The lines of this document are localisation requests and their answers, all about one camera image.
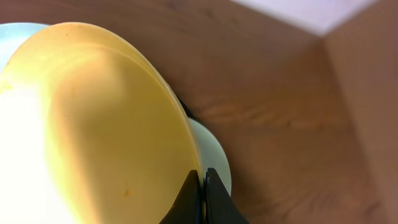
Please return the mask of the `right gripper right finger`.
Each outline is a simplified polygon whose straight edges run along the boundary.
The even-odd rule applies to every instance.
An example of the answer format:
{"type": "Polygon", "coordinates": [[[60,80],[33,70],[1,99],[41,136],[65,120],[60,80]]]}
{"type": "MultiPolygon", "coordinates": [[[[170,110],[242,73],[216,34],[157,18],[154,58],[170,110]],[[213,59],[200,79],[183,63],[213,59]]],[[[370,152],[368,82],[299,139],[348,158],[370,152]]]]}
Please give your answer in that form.
{"type": "Polygon", "coordinates": [[[208,168],[206,172],[205,204],[207,224],[249,224],[236,208],[214,168],[208,168]]]}

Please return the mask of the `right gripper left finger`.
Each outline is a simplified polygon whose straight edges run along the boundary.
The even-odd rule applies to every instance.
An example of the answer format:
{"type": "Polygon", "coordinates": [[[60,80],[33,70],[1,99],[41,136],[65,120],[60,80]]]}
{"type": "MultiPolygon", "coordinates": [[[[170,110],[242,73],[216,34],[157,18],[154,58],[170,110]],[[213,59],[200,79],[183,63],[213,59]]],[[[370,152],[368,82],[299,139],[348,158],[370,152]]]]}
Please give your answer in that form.
{"type": "Polygon", "coordinates": [[[172,207],[160,224],[202,224],[201,185],[196,170],[191,170],[172,207]]]}

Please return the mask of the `light blue plate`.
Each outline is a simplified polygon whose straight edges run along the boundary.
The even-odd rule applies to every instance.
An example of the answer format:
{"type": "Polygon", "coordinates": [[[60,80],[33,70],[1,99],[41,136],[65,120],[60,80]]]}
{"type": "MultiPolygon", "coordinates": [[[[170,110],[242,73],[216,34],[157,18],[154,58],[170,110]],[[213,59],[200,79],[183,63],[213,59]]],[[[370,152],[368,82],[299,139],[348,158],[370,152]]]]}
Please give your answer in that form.
{"type": "Polygon", "coordinates": [[[0,71],[4,69],[13,53],[30,36],[48,27],[33,22],[13,22],[0,25],[0,71]]]}
{"type": "Polygon", "coordinates": [[[208,128],[193,118],[189,118],[188,120],[198,144],[203,171],[206,172],[208,168],[216,169],[228,194],[231,195],[231,170],[223,147],[208,128]]]}

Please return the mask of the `yellow plate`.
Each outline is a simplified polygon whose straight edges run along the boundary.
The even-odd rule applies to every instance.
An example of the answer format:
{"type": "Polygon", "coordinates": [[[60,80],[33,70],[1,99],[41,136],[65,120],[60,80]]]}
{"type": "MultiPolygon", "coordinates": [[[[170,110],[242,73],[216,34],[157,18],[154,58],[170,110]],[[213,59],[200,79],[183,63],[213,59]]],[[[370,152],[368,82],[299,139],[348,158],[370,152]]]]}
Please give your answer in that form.
{"type": "Polygon", "coordinates": [[[46,27],[1,73],[2,223],[160,223],[200,168],[173,91],[106,29],[46,27]]]}

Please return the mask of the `light blue plate top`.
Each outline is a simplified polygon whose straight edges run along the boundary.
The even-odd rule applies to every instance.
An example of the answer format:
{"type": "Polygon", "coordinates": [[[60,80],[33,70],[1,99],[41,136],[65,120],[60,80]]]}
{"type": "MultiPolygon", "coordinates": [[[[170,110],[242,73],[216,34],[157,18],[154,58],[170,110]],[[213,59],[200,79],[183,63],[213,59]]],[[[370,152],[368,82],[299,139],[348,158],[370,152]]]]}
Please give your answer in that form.
{"type": "Polygon", "coordinates": [[[30,36],[48,27],[33,22],[13,22],[0,25],[0,71],[4,69],[13,53],[30,36]]]}

